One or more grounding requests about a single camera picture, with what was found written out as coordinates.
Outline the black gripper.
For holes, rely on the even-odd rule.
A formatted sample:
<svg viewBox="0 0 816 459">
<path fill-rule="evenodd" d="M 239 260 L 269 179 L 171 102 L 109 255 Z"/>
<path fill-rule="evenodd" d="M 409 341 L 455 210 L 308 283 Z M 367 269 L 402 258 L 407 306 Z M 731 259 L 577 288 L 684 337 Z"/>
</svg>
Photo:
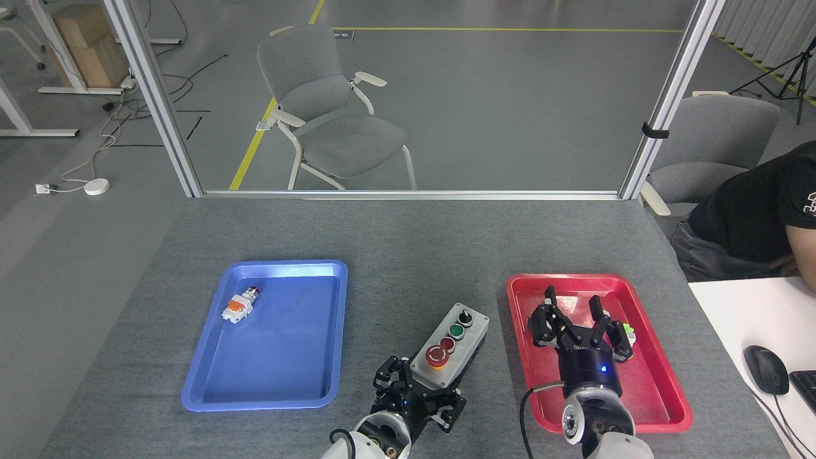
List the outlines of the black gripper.
<svg viewBox="0 0 816 459">
<path fill-rule="evenodd" d="M 615 362 L 623 363 L 633 355 L 629 334 L 620 320 L 612 319 L 601 305 L 600 296 L 589 299 L 590 313 L 594 320 L 588 347 L 577 346 L 579 337 L 574 323 L 562 313 L 557 305 L 553 285 L 548 286 L 544 300 L 528 318 L 528 330 L 536 347 L 558 348 L 560 380 L 564 382 L 563 393 L 574 394 L 586 387 L 603 387 L 622 394 L 620 378 Z"/>
<path fill-rule="evenodd" d="M 430 423 L 448 434 L 467 404 L 461 390 L 430 390 L 414 382 L 408 357 L 389 357 L 373 386 L 372 424 L 390 435 L 421 435 Z"/>
</svg>

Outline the person's left hand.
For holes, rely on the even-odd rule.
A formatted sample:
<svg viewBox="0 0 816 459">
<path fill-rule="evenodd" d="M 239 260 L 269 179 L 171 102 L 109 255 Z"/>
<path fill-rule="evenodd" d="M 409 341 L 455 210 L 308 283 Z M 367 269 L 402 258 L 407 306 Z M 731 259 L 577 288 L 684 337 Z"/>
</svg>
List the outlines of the person's left hand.
<svg viewBox="0 0 816 459">
<path fill-rule="evenodd" d="M 801 274 L 799 273 L 798 262 L 796 261 L 796 257 L 793 253 L 775 259 L 770 263 L 769 268 L 770 270 L 784 278 L 801 276 Z"/>
</svg>

